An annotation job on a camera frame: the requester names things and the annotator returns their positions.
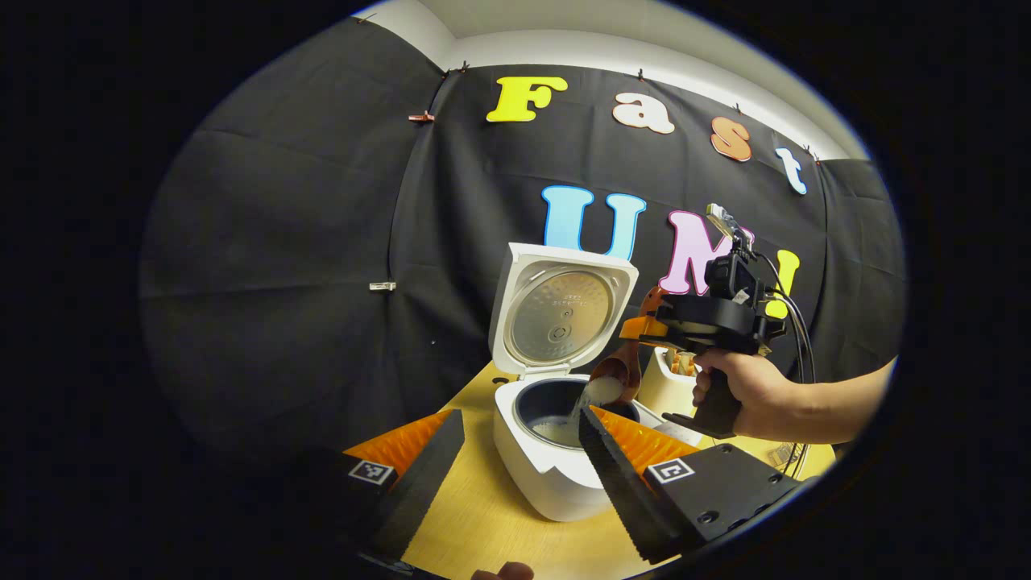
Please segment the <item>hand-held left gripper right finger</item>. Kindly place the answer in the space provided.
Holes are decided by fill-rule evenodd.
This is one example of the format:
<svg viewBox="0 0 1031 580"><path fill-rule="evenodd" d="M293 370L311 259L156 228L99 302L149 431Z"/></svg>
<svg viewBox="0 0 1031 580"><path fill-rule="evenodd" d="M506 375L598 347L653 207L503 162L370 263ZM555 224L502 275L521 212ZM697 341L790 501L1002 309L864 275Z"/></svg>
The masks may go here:
<svg viewBox="0 0 1031 580"><path fill-rule="evenodd" d="M578 429L583 451L648 564L737 537L814 484L736 445L699 450L594 405L579 413Z"/></svg>

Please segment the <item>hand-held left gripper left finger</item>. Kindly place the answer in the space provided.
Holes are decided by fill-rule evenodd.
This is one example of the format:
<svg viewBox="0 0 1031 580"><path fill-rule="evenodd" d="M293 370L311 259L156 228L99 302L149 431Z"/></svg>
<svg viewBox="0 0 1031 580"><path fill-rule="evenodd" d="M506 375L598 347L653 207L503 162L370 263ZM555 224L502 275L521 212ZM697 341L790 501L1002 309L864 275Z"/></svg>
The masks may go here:
<svg viewBox="0 0 1031 580"><path fill-rule="evenodd" d="M306 512L377 555L400 559L465 443L464 417L443 410L346 450L306 458Z"/></svg>

